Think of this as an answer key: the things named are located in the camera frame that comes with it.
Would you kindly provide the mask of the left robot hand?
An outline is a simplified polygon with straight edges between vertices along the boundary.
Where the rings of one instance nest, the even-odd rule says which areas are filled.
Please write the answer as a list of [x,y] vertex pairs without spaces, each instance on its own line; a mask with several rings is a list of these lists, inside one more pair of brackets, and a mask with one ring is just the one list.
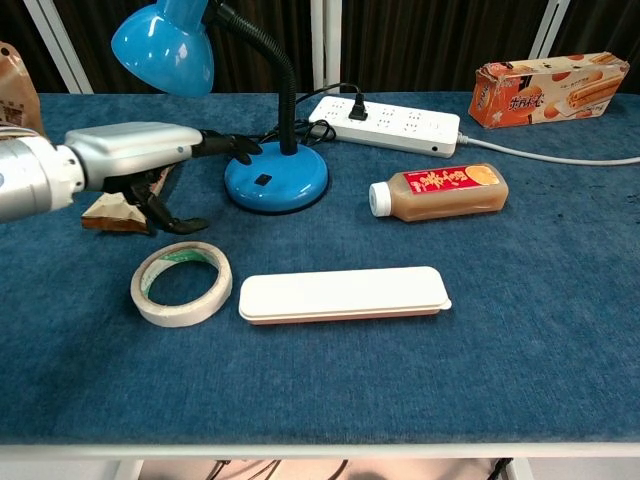
[[79,158],[90,191],[121,193],[159,229],[188,235],[208,226],[201,218],[175,217],[152,192],[162,171],[190,158],[228,155],[244,165],[262,148],[235,134],[162,122],[126,122],[66,133],[64,145]]

